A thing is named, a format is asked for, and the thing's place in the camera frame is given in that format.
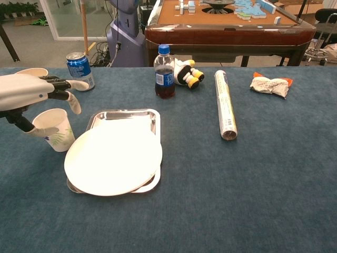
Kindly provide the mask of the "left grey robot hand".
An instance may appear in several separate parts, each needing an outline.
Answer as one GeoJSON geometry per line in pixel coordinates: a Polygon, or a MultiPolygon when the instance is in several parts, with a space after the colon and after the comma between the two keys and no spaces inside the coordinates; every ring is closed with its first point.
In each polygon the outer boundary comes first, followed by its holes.
{"type": "Polygon", "coordinates": [[[69,89],[87,91],[90,85],[84,81],[60,79],[57,76],[33,76],[15,73],[1,76],[1,118],[6,118],[26,134],[46,137],[56,134],[56,126],[36,127],[22,113],[28,107],[47,99],[67,101],[75,114],[81,114],[81,106],[69,89]]]}

